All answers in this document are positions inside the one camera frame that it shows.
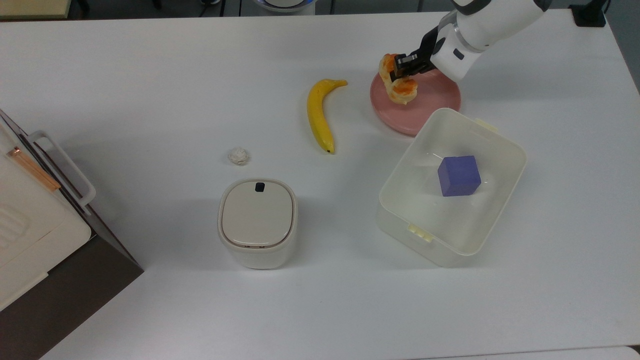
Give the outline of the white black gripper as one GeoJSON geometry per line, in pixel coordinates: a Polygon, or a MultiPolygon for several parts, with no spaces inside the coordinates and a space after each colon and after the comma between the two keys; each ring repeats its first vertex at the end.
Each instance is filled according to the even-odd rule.
{"type": "Polygon", "coordinates": [[[485,50],[482,28],[471,23],[448,23],[432,28],[422,38],[418,51],[396,54],[391,82],[438,69],[453,82],[459,82],[485,50]]]}

